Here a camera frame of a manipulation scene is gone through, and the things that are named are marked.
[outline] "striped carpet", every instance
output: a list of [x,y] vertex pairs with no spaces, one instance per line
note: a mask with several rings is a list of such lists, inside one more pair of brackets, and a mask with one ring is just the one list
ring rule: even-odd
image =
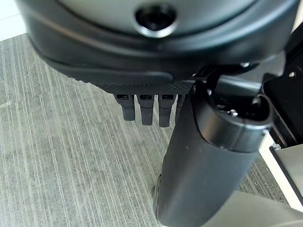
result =
[[[151,189],[173,131],[61,75],[26,35],[0,42],[0,226],[155,227]],[[259,158],[240,185],[286,202]]]

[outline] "screw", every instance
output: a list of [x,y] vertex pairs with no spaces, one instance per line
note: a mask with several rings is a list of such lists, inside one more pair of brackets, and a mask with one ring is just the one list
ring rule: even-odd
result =
[[274,143],[274,144],[272,145],[272,148],[273,148],[274,150],[280,150],[280,149],[281,149],[281,146],[280,146],[280,144],[278,144],[278,143]]
[[229,113],[231,116],[236,117],[238,116],[238,112],[235,111],[234,109],[231,109],[230,111],[228,111],[227,113]]
[[295,72],[291,72],[291,73],[289,73],[289,75],[288,75],[289,77],[295,77]]
[[240,65],[241,65],[243,68],[246,68],[246,67],[248,67],[248,66],[250,65],[250,63],[249,63],[249,62],[242,62],[242,63],[240,63]]

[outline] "black clip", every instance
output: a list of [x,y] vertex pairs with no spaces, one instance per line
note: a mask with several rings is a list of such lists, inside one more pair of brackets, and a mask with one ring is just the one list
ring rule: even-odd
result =
[[121,105],[125,121],[134,121],[134,95],[114,95],[116,101]]
[[159,126],[169,127],[171,107],[175,103],[176,95],[159,95]]
[[177,122],[177,119],[178,119],[179,113],[182,109],[184,100],[185,100],[185,95],[178,95],[175,122]]
[[137,95],[141,106],[142,125],[152,125],[154,95]]

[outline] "textured black plastic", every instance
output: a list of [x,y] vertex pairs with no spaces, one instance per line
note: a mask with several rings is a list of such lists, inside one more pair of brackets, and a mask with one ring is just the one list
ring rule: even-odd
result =
[[193,80],[174,82],[172,84],[98,84],[97,86],[113,94],[188,94],[194,84]]
[[186,99],[163,161],[155,213],[164,226],[202,226],[237,188],[258,154],[257,144],[254,152],[241,153],[208,143],[193,108]]

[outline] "black plastic housing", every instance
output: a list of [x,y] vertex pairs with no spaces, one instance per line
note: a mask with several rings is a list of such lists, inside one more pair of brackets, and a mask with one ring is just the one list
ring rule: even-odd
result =
[[[277,54],[291,33],[299,0],[258,0],[216,27],[162,39],[97,26],[54,0],[17,3],[33,46],[53,68],[116,94],[127,89],[121,84],[135,85],[133,94],[137,87],[156,86],[158,94],[159,85],[178,87],[205,64],[258,62]],[[163,93],[186,94],[188,87],[180,92],[167,86],[171,92]]]

